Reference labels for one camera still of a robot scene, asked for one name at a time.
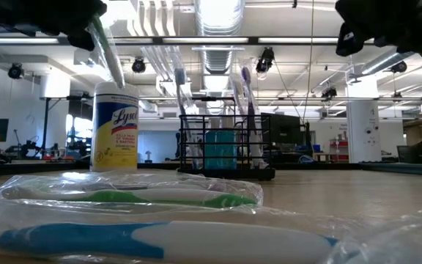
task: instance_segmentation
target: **black wire rack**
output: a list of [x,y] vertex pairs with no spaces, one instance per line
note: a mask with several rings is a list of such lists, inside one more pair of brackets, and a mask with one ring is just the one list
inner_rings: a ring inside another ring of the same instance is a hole
[[[208,128],[207,124],[209,118],[223,118],[231,117],[234,119],[233,128]],[[191,174],[203,174],[206,177],[218,177],[226,179],[257,179],[257,180],[271,180],[275,177],[275,170],[271,167],[271,116],[267,114],[256,114],[256,115],[210,115],[210,114],[190,114],[181,115],[180,118],[180,172],[191,173]],[[187,128],[185,123],[188,122],[190,127]],[[268,128],[256,128],[254,123],[257,122],[268,122]],[[235,141],[234,142],[206,142],[206,132],[208,131],[234,131]],[[261,131],[261,134],[268,134],[265,136],[268,142],[251,142],[250,135],[252,132],[257,133]],[[188,132],[194,139],[198,139],[197,142],[188,140]],[[188,155],[187,147],[193,147],[198,145],[200,155]],[[233,156],[211,156],[206,153],[207,145],[232,145],[237,149],[237,155]],[[251,152],[251,146],[258,145],[262,149],[262,155],[255,155]],[[209,169],[207,168],[207,160],[209,159],[236,159],[236,169]],[[268,165],[264,169],[253,166],[253,159],[261,158]],[[192,160],[197,159],[201,162],[200,168],[193,168]]]

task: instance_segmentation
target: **lysol logo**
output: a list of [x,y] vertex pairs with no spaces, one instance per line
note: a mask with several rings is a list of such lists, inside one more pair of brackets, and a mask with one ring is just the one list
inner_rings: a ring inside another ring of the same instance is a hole
[[136,120],[138,119],[138,109],[136,107],[127,107],[117,110],[112,114],[113,128],[111,134],[127,129],[137,129]]

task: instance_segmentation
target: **pillar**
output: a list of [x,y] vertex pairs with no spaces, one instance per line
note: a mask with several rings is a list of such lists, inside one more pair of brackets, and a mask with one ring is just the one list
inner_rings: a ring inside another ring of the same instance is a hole
[[70,77],[65,73],[52,72],[40,78],[40,86],[40,97],[52,98],[48,105],[50,111],[48,112],[45,147],[53,147],[55,143],[58,143],[59,147],[64,147],[66,144],[66,116],[69,102],[67,100],[58,101],[58,98],[65,98],[70,95]]
[[[378,98],[375,76],[347,78],[349,98]],[[351,100],[347,104],[349,162],[382,161],[379,107],[376,100]]]

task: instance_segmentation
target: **table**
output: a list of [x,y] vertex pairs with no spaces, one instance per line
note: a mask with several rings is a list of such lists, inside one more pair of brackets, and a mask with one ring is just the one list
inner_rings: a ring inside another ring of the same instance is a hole
[[[158,170],[140,170],[140,173],[149,172]],[[0,185],[10,177],[1,176]],[[422,209],[422,175],[363,170],[278,170],[274,180],[260,184],[265,206],[291,212],[349,217],[376,224]],[[55,262],[0,256],[0,264],[6,263]]]
[[314,153],[314,157],[318,162],[322,162],[322,156],[325,157],[325,163],[330,163],[330,153]]

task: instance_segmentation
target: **lysol wipes container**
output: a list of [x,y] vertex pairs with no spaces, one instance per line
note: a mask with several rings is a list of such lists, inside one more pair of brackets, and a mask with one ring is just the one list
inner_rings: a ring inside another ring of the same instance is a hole
[[137,169],[138,91],[99,83],[94,95],[92,172]]

